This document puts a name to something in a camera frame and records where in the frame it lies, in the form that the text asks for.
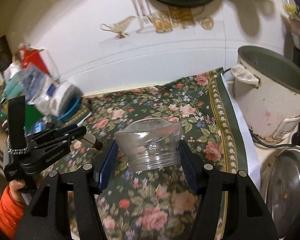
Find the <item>person's left hand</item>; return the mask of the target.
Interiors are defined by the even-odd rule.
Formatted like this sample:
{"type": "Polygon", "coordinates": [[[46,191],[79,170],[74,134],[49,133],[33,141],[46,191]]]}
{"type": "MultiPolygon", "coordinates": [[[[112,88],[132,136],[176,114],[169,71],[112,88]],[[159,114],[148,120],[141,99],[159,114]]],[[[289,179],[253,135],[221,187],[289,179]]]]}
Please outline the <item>person's left hand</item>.
{"type": "MultiPolygon", "coordinates": [[[[34,181],[36,182],[36,187],[39,188],[41,182],[43,181],[43,176],[41,174],[35,174],[33,176],[34,181]]],[[[14,200],[20,202],[21,204],[28,205],[29,201],[25,201],[23,195],[21,194],[21,189],[25,187],[25,181],[22,179],[16,179],[9,182],[10,194],[14,200]]]]}

